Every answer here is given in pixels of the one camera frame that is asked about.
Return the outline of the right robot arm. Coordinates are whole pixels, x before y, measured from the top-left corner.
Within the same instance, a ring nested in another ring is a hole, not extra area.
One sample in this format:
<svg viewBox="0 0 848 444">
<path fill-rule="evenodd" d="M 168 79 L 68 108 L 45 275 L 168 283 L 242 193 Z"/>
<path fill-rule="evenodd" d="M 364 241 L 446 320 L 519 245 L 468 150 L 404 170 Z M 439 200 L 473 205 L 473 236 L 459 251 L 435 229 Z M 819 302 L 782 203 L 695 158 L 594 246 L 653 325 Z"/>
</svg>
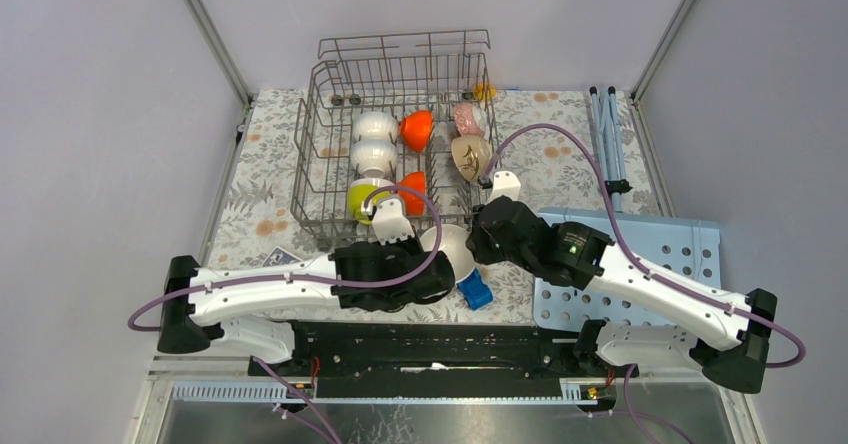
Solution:
<svg viewBox="0 0 848 444">
<path fill-rule="evenodd" d="M 654 338 L 613 323 L 587 322 L 575 366 L 597 376 L 615 367 L 669 364 L 698 369 L 713 383 L 745 394 L 761 391 L 778 299 L 711 288 L 634 254 L 585 224 L 548 224 L 506 196 L 475 207 L 466 241 L 481 264 L 509 262 L 559 287 L 600 292 L 657 314 L 678 330 Z"/>
</svg>

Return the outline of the plain beige bowl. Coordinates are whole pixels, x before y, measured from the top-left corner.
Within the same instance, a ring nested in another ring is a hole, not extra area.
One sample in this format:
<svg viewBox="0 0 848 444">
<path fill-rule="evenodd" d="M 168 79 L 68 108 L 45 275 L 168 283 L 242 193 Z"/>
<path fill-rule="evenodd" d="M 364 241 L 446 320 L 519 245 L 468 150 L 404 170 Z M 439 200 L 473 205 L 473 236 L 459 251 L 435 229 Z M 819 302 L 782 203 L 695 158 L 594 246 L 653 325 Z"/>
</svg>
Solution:
<svg viewBox="0 0 848 444">
<path fill-rule="evenodd" d="M 456 283 L 468 278 L 475 269 L 475 261 L 471 251 L 466 247 L 469 232 L 458 225 L 443 224 L 442 238 L 439 251 L 444 253 L 450 264 Z M 423 273 L 422 280 L 426 283 L 443 285 L 447 282 L 447 272 L 444 264 L 436 259 Z"/>
</svg>

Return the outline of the beige bowl with leaf pattern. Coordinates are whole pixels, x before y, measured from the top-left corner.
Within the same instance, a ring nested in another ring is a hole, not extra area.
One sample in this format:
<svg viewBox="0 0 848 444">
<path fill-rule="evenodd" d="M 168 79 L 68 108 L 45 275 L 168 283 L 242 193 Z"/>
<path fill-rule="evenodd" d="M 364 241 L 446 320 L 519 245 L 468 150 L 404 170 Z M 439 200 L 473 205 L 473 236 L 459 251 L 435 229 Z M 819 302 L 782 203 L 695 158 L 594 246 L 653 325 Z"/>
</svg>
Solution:
<svg viewBox="0 0 848 444">
<path fill-rule="evenodd" d="M 487 168 L 493 148 L 481 136 L 464 135 L 452 140 L 451 156 L 460 175 L 469 182 L 475 182 Z"/>
</svg>

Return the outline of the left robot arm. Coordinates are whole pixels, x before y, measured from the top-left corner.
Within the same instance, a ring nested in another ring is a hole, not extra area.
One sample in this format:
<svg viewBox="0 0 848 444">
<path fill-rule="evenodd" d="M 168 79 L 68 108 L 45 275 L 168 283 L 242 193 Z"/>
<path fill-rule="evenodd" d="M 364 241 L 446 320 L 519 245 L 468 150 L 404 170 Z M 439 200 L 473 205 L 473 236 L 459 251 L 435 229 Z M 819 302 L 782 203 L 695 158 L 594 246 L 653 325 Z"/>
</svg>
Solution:
<svg viewBox="0 0 848 444">
<path fill-rule="evenodd" d="M 191 354 L 220 345 L 296 375 L 309 365 L 308 345 L 290 325 L 263 324 L 259 315 L 302 307 L 395 312 L 436 302 L 454 283 L 446 254 L 424 250 L 415 238 L 357 242 L 307 261 L 242 271 L 215 271 L 178 256 L 168 268 L 157 349 Z"/>
</svg>

